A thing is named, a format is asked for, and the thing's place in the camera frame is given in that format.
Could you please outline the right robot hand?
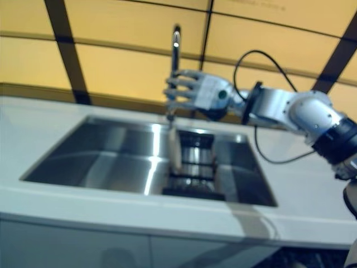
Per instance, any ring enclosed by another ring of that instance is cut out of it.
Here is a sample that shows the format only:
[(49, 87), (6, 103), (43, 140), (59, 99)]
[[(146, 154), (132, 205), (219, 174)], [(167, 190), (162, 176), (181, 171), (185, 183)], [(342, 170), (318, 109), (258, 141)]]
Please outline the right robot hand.
[(196, 70), (178, 70), (166, 83), (163, 93), (169, 110), (226, 109), (234, 98), (233, 85), (228, 80)]

